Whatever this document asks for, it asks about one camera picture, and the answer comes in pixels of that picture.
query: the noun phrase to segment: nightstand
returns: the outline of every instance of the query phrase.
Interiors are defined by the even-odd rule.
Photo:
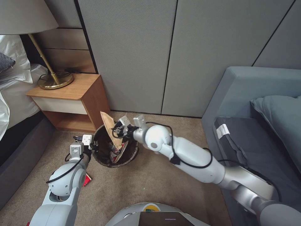
[[[68,86],[27,94],[58,130],[95,132],[103,121],[100,111],[110,112],[103,81],[97,74],[74,74]]]

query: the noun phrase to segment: carpet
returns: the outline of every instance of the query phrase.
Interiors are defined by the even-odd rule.
[[[134,113],[111,112],[119,119]],[[174,135],[207,147],[201,120],[196,118],[145,115],[147,121],[170,125]],[[0,225],[26,225],[42,204],[51,173],[64,164],[73,136],[79,132],[56,131],[43,156],[0,211]],[[105,225],[119,210],[139,202],[159,202],[179,208],[212,226],[230,226],[221,190],[214,184],[197,181],[140,145],[136,159],[120,168],[106,168],[92,157],[87,173],[92,181],[81,189],[76,226]]]

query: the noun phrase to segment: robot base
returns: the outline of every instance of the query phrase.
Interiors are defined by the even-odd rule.
[[[156,213],[172,212],[175,213],[177,217],[182,218],[182,220],[184,219],[184,221],[187,221],[187,225],[208,226],[206,223],[199,221],[198,219],[190,216],[189,214],[183,213],[178,208],[155,202],[141,202],[123,208],[106,224],[106,226],[138,225],[140,220],[140,214],[144,213],[145,211],[155,211]]]

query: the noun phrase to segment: yellow label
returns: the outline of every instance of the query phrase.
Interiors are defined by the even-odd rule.
[[[149,209],[151,211],[160,211],[160,209],[154,205],[148,205],[144,208],[143,212],[146,212],[146,210]]]

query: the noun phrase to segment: wicker trash can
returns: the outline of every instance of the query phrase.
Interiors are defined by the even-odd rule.
[[[117,163],[112,163],[110,159],[110,147],[109,143],[111,139],[107,133],[104,125],[99,127],[94,133],[94,141],[98,142],[98,150],[95,150],[93,157],[95,160],[106,167],[116,168],[128,164],[130,161],[134,160],[138,154],[138,142],[134,139],[129,139],[127,137],[123,138],[123,142],[129,141],[123,155]]]

